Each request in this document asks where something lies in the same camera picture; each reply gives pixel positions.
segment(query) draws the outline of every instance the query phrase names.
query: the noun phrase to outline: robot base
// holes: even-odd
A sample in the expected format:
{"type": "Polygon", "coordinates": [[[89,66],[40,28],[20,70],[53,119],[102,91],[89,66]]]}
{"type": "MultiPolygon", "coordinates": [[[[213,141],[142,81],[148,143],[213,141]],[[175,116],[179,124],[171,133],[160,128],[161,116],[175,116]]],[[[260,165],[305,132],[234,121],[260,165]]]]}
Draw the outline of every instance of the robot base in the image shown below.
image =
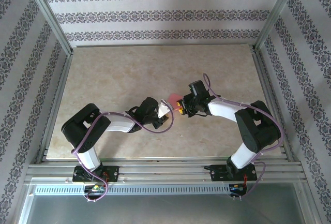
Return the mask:
{"type": "Polygon", "coordinates": [[[227,165],[211,165],[204,168],[210,171],[213,182],[244,181],[245,175],[247,181],[256,181],[258,179],[255,166],[252,164],[238,170],[234,175],[229,174],[227,165]]]}
{"type": "MultiPolygon", "coordinates": [[[[93,173],[105,179],[107,182],[117,182],[118,179],[118,166],[103,166],[100,165],[93,173]]],[[[72,176],[73,183],[95,183],[101,182],[99,179],[88,174],[81,166],[76,166],[72,176]]]]}

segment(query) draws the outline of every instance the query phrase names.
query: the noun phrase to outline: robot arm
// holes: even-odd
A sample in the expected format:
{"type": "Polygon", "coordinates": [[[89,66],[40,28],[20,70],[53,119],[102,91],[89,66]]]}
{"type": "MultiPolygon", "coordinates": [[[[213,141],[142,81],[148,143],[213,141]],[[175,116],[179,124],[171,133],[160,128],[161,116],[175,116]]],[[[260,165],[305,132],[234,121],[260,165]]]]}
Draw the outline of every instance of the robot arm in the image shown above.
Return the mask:
{"type": "MultiPolygon", "coordinates": [[[[202,81],[189,84],[189,88],[191,93],[178,101],[182,107],[180,110],[182,115],[187,114],[188,117],[192,117],[202,112],[206,115],[221,116],[238,124],[243,143],[227,160],[227,173],[230,178],[239,175],[258,152],[280,138],[280,130],[265,115],[250,108],[233,106],[216,99],[209,94],[202,81]]],[[[262,101],[256,101],[251,106],[271,115],[262,101]]]]}
{"type": "MultiPolygon", "coordinates": [[[[95,171],[97,168],[102,169],[102,163],[97,156],[94,145],[105,131],[133,133],[141,130],[141,126],[136,122],[143,126],[152,124],[155,129],[158,129],[168,119],[165,115],[158,117],[158,115],[161,115],[159,113],[159,103],[155,99],[147,97],[139,107],[135,106],[122,115],[111,114],[102,116],[96,122],[84,144],[79,148],[77,156],[90,171],[95,171]]],[[[62,126],[62,133],[74,149],[78,148],[89,130],[89,126],[100,114],[101,112],[97,106],[90,103],[62,126]]]]}

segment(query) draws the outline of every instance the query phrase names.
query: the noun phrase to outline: aluminum frame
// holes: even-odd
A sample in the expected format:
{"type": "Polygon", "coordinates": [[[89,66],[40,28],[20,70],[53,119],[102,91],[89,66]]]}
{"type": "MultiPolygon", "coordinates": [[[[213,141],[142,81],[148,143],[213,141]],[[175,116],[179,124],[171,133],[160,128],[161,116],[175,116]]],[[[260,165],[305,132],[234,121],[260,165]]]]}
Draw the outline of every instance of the aluminum frame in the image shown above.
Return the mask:
{"type": "MultiPolygon", "coordinates": [[[[24,180],[24,186],[20,194],[20,203],[16,209],[14,223],[26,223],[34,195],[36,193],[42,193],[38,190],[41,187],[50,186],[54,189],[65,189],[73,186],[82,186],[72,183],[71,180],[73,168],[77,165],[77,161],[48,160],[42,162],[44,154],[47,153],[47,148],[51,139],[59,104],[68,77],[73,50],[47,1],[36,1],[40,5],[41,11],[46,20],[50,23],[55,32],[56,37],[64,47],[68,58],[64,73],[61,77],[60,86],[56,93],[55,104],[51,112],[51,119],[47,125],[46,135],[44,136],[40,154],[38,155],[37,161],[41,164],[30,165],[28,168],[24,180]]],[[[263,26],[255,43],[254,47],[256,51],[265,41],[286,2],[287,0],[276,1],[266,24],[263,26]]],[[[271,95],[270,86],[266,82],[265,71],[261,66],[261,58],[258,53],[254,52],[252,46],[251,51],[267,105],[273,116],[279,121],[280,117],[277,112],[276,103],[271,95]]],[[[292,157],[287,140],[284,141],[284,144],[281,147],[281,152],[282,154],[280,156],[260,157],[260,161],[267,164],[265,175],[260,183],[293,183],[305,222],[321,223],[301,162],[295,161],[292,157]]],[[[118,182],[110,183],[113,187],[157,187],[158,185],[212,187],[213,185],[226,186],[228,183],[242,183],[238,181],[226,183],[212,182],[209,172],[203,169],[206,165],[225,164],[226,159],[227,157],[123,158],[103,160],[102,162],[104,165],[120,166],[118,182]]],[[[258,175],[261,172],[261,169],[262,167],[260,165],[256,165],[258,175]]]]}
{"type": "Polygon", "coordinates": [[[49,23],[49,25],[52,28],[52,31],[54,32],[56,38],[59,40],[61,46],[65,50],[66,54],[69,55],[72,53],[72,47],[63,32],[60,24],[58,23],[50,5],[48,4],[47,0],[36,0],[38,3],[40,10],[42,14],[44,15],[45,19],[49,23]]]}

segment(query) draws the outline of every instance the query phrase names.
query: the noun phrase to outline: gray floor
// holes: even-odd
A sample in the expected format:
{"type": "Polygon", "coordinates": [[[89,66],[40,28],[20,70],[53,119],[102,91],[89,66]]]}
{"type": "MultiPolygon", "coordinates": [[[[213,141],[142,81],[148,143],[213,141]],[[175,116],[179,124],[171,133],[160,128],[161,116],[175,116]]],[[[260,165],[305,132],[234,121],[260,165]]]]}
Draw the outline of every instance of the gray floor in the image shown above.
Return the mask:
{"type": "Polygon", "coordinates": [[[242,202],[228,195],[35,196],[27,223],[304,223],[291,184],[259,185],[242,202]]]}

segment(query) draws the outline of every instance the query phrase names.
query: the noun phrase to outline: orange object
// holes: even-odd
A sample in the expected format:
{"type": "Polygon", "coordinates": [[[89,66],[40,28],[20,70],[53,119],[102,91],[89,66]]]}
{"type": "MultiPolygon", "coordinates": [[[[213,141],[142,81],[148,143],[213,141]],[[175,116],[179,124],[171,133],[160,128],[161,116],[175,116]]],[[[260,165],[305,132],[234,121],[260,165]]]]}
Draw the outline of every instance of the orange object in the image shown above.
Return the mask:
{"type": "Polygon", "coordinates": [[[173,93],[169,96],[168,103],[171,104],[171,106],[173,107],[174,110],[182,109],[182,106],[177,102],[177,101],[181,100],[182,98],[183,98],[183,96],[173,93]]]}

